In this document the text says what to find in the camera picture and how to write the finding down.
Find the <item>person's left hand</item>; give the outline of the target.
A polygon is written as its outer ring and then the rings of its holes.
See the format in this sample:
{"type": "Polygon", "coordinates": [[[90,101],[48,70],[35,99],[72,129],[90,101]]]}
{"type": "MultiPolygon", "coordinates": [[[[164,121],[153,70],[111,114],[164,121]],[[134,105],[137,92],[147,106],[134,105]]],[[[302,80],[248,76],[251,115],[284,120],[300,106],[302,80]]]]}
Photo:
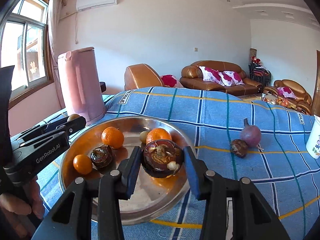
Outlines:
{"type": "Polygon", "coordinates": [[[18,239],[29,239],[35,231],[33,225],[27,221],[27,215],[33,213],[40,220],[44,216],[45,208],[37,180],[38,177],[35,176],[23,187],[31,205],[12,194],[1,194],[1,211],[10,227],[17,233],[18,239]]]}

